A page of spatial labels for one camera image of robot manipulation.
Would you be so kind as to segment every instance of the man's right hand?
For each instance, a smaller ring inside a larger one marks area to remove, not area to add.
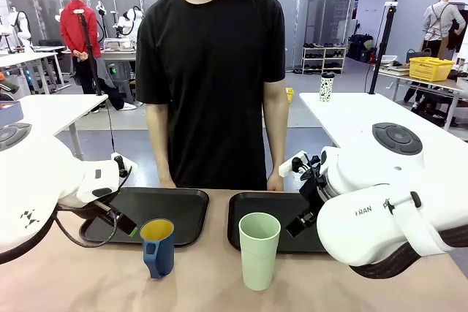
[[[174,188],[177,188],[177,186],[175,185],[175,183],[173,182],[172,179],[166,179],[166,180],[162,180],[160,179],[159,180],[159,187],[160,188],[166,188],[166,189],[174,189]]]

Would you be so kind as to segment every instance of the plastic cup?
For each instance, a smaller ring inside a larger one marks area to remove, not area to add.
[[[273,278],[281,224],[268,213],[254,212],[239,221],[242,277],[255,291],[267,289]]]

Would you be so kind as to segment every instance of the robot logo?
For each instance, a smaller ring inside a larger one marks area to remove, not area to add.
[[[39,219],[33,219],[33,218],[31,218],[31,217],[32,217],[32,213],[34,212],[34,210],[36,210],[36,209],[33,208],[31,212],[29,212],[29,211],[24,211],[24,212],[21,214],[20,218],[23,218],[23,217],[24,217],[24,218],[26,218],[27,221],[28,221],[27,225],[24,226],[25,228],[28,228],[28,227],[29,227],[31,224],[33,224],[34,222],[39,222]]]

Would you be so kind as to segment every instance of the mug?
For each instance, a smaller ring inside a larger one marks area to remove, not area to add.
[[[174,267],[174,223],[158,218],[146,222],[140,230],[143,261],[153,279],[168,275]]]

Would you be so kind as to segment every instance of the red jacket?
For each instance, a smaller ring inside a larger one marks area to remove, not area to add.
[[[60,33],[64,38],[65,44],[72,51],[87,51],[83,27],[77,14],[73,10],[83,9],[86,23],[88,24],[88,33],[91,44],[93,45],[93,54],[95,58],[101,57],[101,49],[97,40],[97,19],[96,13],[90,7],[87,7],[81,0],[72,0],[60,14]]]

